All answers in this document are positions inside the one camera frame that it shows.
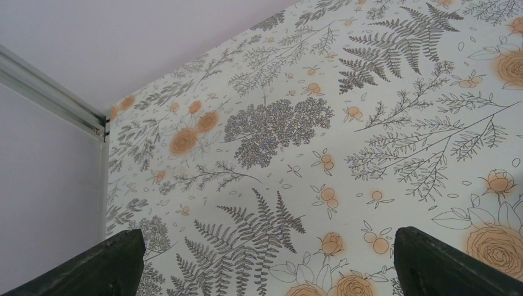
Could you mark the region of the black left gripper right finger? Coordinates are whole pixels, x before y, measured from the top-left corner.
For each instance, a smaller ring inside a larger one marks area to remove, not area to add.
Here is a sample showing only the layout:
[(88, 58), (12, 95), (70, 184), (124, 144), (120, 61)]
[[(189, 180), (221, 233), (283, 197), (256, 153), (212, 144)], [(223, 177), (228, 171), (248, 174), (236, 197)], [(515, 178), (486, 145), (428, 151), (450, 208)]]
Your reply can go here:
[(412, 227), (395, 234), (394, 267), (404, 295), (522, 295), (522, 282)]

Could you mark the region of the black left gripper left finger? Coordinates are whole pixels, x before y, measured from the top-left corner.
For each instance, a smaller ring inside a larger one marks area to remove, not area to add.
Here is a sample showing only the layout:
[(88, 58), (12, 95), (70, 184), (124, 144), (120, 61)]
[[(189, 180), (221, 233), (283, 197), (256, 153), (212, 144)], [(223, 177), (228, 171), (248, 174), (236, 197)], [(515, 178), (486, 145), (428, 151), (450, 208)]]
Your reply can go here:
[(145, 251), (140, 229), (121, 231), (5, 295), (136, 295)]

